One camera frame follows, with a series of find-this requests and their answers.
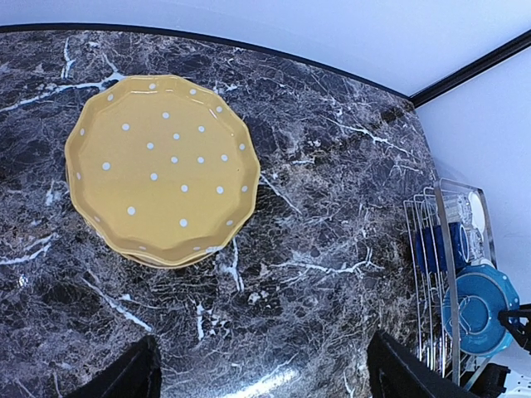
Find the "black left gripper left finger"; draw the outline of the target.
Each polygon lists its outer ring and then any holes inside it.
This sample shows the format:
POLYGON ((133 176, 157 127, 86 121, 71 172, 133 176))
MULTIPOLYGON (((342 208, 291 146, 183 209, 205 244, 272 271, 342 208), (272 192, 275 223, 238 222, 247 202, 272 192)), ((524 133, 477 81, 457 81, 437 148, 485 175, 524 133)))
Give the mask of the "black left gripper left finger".
POLYGON ((161 354, 155 338, 146 335, 72 396, 159 398, 161 385, 161 354))

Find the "yellow polka dot plate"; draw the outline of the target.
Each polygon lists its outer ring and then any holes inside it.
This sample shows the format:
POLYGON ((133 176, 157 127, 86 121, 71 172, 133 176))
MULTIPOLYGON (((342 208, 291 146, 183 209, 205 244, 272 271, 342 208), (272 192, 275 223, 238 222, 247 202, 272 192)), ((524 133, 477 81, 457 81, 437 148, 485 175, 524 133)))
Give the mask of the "yellow polka dot plate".
POLYGON ((175 75, 130 76, 90 98, 65 156, 75 209, 126 253, 188 259, 227 245, 256 208, 248 128, 175 75))
POLYGON ((126 253, 125 251, 113 248, 112 245, 110 245, 109 242, 105 239, 105 237, 100 234, 100 231, 95 227, 95 224, 93 222, 89 221, 89 219, 84 215, 81 215, 81 217, 87 227, 91 229, 91 231, 94 232, 102 242, 104 242, 116 253, 122 255, 128 260, 132 260, 135 263, 142 264, 154 269, 182 269, 190 265, 199 263, 226 247, 225 245, 222 245, 210 250, 199 249, 198 253, 192 255, 190 258, 187 259, 186 257, 183 257, 179 260, 161 260, 159 258, 153 257, 148 250, 145 250, 142 254, 126 253))

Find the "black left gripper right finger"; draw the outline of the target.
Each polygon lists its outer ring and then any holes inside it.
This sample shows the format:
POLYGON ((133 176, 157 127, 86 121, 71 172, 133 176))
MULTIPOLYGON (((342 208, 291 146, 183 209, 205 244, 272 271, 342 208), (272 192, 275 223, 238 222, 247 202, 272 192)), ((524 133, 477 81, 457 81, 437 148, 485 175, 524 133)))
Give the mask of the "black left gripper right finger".
POLYGON ((374 333, 367 350, 372 397, 475 397, 426 367, 388 333, 374 333))

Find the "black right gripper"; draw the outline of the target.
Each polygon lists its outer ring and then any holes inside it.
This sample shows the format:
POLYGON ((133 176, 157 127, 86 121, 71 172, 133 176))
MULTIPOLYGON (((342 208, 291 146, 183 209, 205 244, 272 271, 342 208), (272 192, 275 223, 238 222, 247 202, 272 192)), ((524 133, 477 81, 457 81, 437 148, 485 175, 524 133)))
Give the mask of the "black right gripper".
POLYGON ((510 333, 513 339, 525 351, 530 352, 530 314, 531 304, 522 304, 518 309, 500 311, 498 320, 501 325, 510 333))

